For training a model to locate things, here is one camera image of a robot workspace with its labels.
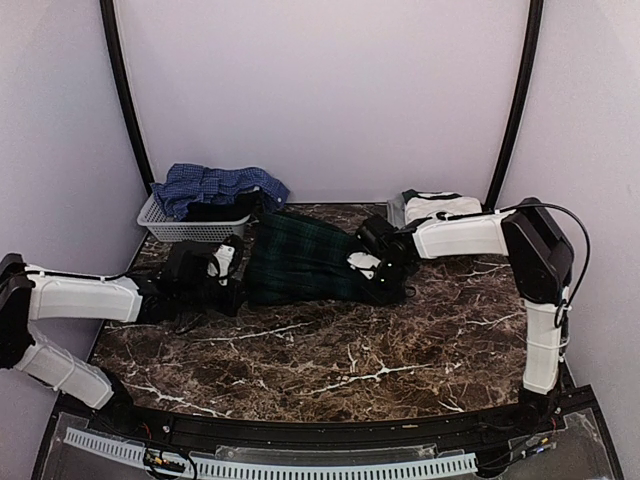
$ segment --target black pole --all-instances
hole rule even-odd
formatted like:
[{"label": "black pole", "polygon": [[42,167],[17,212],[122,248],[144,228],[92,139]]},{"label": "black pole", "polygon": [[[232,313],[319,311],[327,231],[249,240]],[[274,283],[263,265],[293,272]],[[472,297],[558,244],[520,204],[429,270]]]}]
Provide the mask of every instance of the black pole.
[{"label": "black pole", "polygon": [[531,72],[533,71],[533,60],[536,56],[536,47],[538,46],[538,34],[540,33],[540,23],[542,22],[542,6],[544,0],[531,0],[529,5],[529,19],[527,20],[527,31],[524,37],[524,46],[522,48],[522,58],[520,60],[520,70],[518,71],[518,80],[516,82],[516,90],[513,94],[513,102],[511,103],[511,111],[509,112],[509,120],[507,128],[502,139],[502,147],[496,168],[493,171],[493,178],[487,193],[487,199],[484,202],[486,209],[493,210],[498,202],[502,184],[507,175],[509,161],[513,153],[513,146],[518,136],[518,128],[524,111],[524,104],[527,100],[527,91],[529,90],[529,81],[531,80]]},{"label": "black pole", "polygon": [[144,188],[148,194],[151,194],[151,184],[154,182],[151,165],[147,151],[144,148],[140,126],[138,125],[138,117],[133,106],[131,90],[127,81],[127,72],[124,66],[124,58],[122,57],[122,46],[120,45],[120,37],[118,36],[118,22],[116,20],[116,12],[113,0],[100,0],[100,9],[102,10],[102,23],[104,25],[104,34],[107,39],[107,48],[109,50],[109,58],[111,59],[111,69],[113,70],[113,79],[118,90],[120,98],[120,108],[124,116],[124,122],[129,132],[129,140],[133,148],[133,154],[136,157],[138,170],[144,182]]}]

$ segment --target white backdrop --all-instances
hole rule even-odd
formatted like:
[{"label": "white backdrop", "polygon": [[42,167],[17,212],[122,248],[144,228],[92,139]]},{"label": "white backdrop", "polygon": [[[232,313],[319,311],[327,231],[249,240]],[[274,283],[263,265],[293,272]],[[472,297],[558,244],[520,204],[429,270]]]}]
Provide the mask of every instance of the white backdrop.
[{"label": "white backdrop", "polygon": [[256,165],[294,201],[484,198],[526,0],[117,2],[153,172]]}]

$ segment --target white cloth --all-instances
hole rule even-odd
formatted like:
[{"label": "white cloth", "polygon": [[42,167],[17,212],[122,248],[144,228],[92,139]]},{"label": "white cloth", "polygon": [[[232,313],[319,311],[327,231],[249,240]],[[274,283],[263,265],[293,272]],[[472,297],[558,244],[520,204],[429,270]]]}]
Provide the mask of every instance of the white cloth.
[{"label": "white cloth", "polygon": [[404,207],[406,223],[425,217],[433,217],[436,213],[444,212],[450,215],[468,215],[482,212],[482,205],[477,198],[457,197],[443,200],[442,197],[456,195],[452,192],[418,193],[411,198]]}]

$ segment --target white wall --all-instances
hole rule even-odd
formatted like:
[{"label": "white wall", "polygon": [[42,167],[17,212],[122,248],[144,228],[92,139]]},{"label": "white wall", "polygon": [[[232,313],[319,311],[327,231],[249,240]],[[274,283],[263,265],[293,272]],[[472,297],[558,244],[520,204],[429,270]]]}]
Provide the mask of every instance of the white wall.
[{"label": "white wall", "polygon": [[[627,478],[640,478],[639,31],[638,2],[546,2],[500,202],[535,194],[589,228],[593,260],[568,354],[577,382],[596,391]],[[564,225],[582,255],[579,230]]]},{"label": "white wall", "polygon": [[155,176],[257,165],[295,201],[484,197],[528,4],[119,1]]},{"label": "white wall", "polygon": [[[142,231],[144,190],[119,110],[99,3],[0,2],[0,255],[115,273]],[[86,356],[96,321],[43,321]],[[0,371],[0,478],[30,478],[55,395]]]}]

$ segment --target stack of folded clothes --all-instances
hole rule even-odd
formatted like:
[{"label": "stack of folded clothes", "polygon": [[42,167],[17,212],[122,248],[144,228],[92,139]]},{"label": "stack of folded clothes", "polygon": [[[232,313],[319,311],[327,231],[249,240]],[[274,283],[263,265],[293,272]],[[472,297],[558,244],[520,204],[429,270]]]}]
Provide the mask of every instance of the stack of folded clothes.
[{"label": "stack of folded clothes", "polygon": [[257,208],[280,210],[289,197],[282,182],[257,167],[223,170],[177,163],[165,183],[151,187],[162,212],[181,222],[237,221]]}]

